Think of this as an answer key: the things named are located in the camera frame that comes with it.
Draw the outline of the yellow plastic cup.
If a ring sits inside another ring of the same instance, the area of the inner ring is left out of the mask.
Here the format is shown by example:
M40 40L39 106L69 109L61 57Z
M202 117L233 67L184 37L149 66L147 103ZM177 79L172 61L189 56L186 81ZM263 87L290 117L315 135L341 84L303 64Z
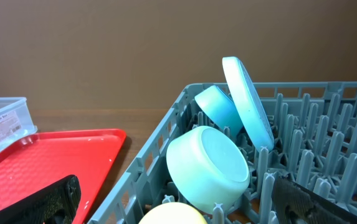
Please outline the yellow plastic cup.
M139 224L207 224L207 221L190 205L168 202L152 208Z

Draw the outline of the light blue plate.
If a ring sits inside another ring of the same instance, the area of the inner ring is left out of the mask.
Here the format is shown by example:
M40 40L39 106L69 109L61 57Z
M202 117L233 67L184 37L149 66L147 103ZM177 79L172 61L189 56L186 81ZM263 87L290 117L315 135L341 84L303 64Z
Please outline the light blue plate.
M274 148L274 136L259 95L244 64L237 57L224 57L222 68L231 97L256 150Z

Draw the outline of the light blue bowl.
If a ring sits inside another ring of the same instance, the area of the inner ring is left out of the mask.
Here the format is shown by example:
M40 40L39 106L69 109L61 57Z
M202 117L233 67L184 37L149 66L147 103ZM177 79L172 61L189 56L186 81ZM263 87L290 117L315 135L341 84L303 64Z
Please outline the light blue bowl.
M235 137L243 128L233 100L218 86L213 85L194 97L196 103L211 121L221 129L230 128Z

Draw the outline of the light green bowl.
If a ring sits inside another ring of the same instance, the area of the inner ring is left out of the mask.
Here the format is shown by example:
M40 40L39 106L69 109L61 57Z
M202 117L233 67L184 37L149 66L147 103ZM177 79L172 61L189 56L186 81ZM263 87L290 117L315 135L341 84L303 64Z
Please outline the light green bowl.
M211 214L216 203L229 210L249 186L249 167L239 148L209 126L172 140L166 163L179 192L205 213Z

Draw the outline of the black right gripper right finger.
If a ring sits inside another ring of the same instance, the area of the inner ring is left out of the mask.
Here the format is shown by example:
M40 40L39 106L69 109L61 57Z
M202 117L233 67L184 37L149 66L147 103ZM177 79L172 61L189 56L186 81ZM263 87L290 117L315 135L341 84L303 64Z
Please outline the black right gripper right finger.
M357 224L357 215L285 177L275 179L272 203L280 224Z

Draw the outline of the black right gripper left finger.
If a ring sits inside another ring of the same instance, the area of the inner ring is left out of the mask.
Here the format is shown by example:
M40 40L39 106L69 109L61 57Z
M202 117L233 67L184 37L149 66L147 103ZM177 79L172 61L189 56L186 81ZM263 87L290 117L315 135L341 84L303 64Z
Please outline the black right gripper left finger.
M81 195L78 177L68 175L0 210L0 223L72 223Z

